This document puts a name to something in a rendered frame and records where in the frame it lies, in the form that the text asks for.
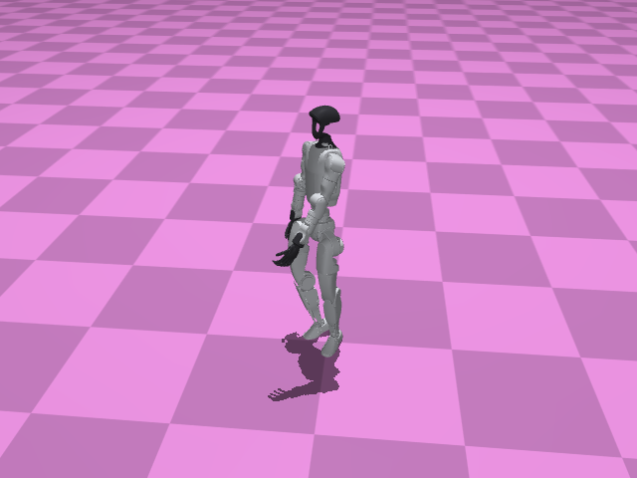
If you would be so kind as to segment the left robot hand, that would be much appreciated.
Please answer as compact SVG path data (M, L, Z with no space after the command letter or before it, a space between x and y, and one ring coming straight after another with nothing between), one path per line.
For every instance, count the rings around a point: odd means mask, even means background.
M295 238L293 239L293 245L291 245L288 250L285 250L281 253L277 253L276 256L281 256L284 255L280 260L278 261L274 261L275 265L277 266L281 266L281 267L288 267L290 266L293 261L297 258L300 248L303 248L305 245L300 244L301 239L303 238L303 234L301 232L299 232Z

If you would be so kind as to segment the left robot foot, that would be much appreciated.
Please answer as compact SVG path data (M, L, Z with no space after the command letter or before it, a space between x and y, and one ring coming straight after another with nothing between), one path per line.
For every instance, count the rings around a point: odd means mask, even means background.
M333 334L333 336L329 336L326 343L324 344L324 346L321 349L321 355L324 357L331 357L334 355L334 353L336 352L336 350L338 349L338 345L342 340L342 332L341 330L339 330L339 335L337 338L335 338L335 334Z

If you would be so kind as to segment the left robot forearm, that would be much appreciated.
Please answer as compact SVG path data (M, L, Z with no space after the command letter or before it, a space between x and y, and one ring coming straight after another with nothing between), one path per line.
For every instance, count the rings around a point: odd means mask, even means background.
M299 230L299 232L303 234L303 238L301 239L300 244L305 245L308 243L309 238L313 234L319 220L322 219L325 213L326 206L327 200L325 198L321 198L317 202L316 209L309 210L308 215ZM297 232L296 235L299 232Z

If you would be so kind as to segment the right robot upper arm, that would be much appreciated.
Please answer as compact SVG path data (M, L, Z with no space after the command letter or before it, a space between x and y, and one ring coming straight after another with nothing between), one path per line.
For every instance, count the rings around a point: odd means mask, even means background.
M311 143L311 141L305 141L304 144L303 144L303 157L302 157L302 163L301 163L302 173L298 173L294 177L294 183L295 183L296 188L298 188L298 189L305 189L306 188L305 156L306 156L306 150L307 150L307 147L308 147L309 143Z

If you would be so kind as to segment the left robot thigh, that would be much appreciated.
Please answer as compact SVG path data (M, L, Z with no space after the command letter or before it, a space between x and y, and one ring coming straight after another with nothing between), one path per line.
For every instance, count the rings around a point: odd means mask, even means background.
M322 300L330 300L336 295L336 275L339 271L336 259L332 258L343 252L343 242L331 231L322 232L322 241L317 249L318 282Z

